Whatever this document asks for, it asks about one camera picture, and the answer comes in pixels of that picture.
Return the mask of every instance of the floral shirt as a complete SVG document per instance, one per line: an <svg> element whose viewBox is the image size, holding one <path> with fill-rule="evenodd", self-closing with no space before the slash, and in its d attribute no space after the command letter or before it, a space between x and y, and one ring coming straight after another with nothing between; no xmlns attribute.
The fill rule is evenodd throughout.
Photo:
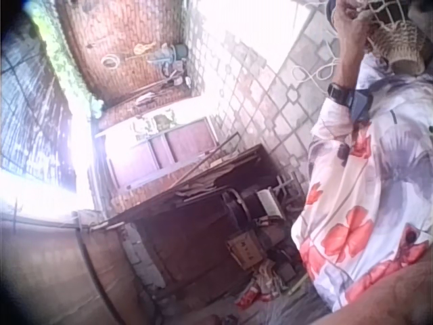
<svg viewBox="0 0 433 325"><path fill-rule="evenodd" d="M399 77L371 57L370 120L326 99L313 127L310 188L292 227L317 292L335 311L415 263L432 243L433 79Z"/></svg>

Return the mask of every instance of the person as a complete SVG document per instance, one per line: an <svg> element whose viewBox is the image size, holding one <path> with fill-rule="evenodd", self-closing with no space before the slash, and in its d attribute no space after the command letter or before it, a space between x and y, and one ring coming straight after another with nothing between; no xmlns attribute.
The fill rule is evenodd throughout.
<svg viewBox="0 0 433 325"><path fill-rule="evenodd" d="M344 316L320 324L354 324L366 307L389 321L415 301L432 304L433 78L395 75L365 55L371 15L356 1L334 3L340 62L311 131L309 192L292 238L317 292ZM349 107L354 95L367 103L362 115ZM391 308L402 279L405 306ZM363 315L356 324L376 324Z"/></svg>

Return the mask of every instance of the red flower print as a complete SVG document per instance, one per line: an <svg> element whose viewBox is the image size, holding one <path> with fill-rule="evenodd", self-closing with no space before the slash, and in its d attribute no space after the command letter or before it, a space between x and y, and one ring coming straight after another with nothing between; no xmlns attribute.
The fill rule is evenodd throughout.
<svg viewBox="0 0 433 325"><path fill-rule="evenodd" d="M300 245L299 253L304 262L306 272L309 274L310 278L314 280L316 274L319 274L321 268L325 265L325 257L322 256L314 244L311 245L310 238L306 239L302 245Z"/></svg>
<svg viewBox="0 0 433 325"><path fill-rule="evenodd" d="M320 195L323 193L323 191L318 191L319 187L320 182L311 186L311 190L306 198L305 205L311 205L319 199Z"/></svg>
<svg viewBox="0 0 433 325"><path fill-rule="evenodd" d="M368 159L371 156L371 136L367 137L367 130L371 123L357 125L352 133L353 143L350 154L355 157Z"/></svg>
<svg viewBox="0 0 433 325"><path fill-rule="evenodd" d="M322 240L321 245L325 248L325 254L327 256L337 255L336 263L343 262L346 258L345 251L348 251L350 257L354 257L367 246L373 231L372 220L367 220L362 224L367 212L363 207L355 206L346 215L348 227L338 223Z"/></svg>
<svg viewBox="0 0 433 325"><path fill-rule="evenodd" d="M385 261L375 265L367 274L356 281L347 291L346 299L352 303L366 291L370 286L375 284L385 276L402 269L404 266L414 264L427 250L428 241L414 244L419 236L419 230L412 225L406 225L403 230L403 235L400 239L400 244L396 258L394 261Z"/></svg>

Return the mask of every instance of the cardboard box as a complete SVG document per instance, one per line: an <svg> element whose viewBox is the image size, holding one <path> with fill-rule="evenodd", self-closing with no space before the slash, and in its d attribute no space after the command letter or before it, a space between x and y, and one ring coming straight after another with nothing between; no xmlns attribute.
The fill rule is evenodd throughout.
<svg viewBox="0 0 433 325"><path fill-rule="evenodd" d="M266 257L254 230L236 234L227 241L227 248L231 256L245 270L260 263Z"/></svg>

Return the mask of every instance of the black watch strap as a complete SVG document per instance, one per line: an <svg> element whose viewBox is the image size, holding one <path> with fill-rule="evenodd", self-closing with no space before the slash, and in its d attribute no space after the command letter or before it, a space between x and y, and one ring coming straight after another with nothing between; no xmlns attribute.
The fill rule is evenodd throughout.
<svg viewBox="0 0 433 325"><path fill-rule="evenodd" d="M350 107L353 95L352 89L343 88L335 83L330 83L327 88L327 94L335 103Z"/></svg>

